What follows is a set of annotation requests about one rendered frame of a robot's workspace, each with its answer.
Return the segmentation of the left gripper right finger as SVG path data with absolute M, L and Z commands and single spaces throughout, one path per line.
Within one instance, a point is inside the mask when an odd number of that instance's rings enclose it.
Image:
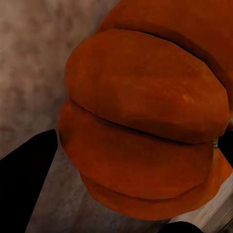
M 224 135 L 218 138 L 217 145 L 233 168 L 233 131 L 226 130 Z

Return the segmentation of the pumpkin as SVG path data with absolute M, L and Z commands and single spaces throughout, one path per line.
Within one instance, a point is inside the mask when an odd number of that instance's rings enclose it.
M 121 0 L 70 54 L 60 144 L 91 197 L 158 221 L 212 200 L 233 168 L 233 0 Z

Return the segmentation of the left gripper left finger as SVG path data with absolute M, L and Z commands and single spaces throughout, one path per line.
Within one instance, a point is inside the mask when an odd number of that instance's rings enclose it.
M 57 148 L 52 129 L 0 160 L 0 233 L 25 233 Z

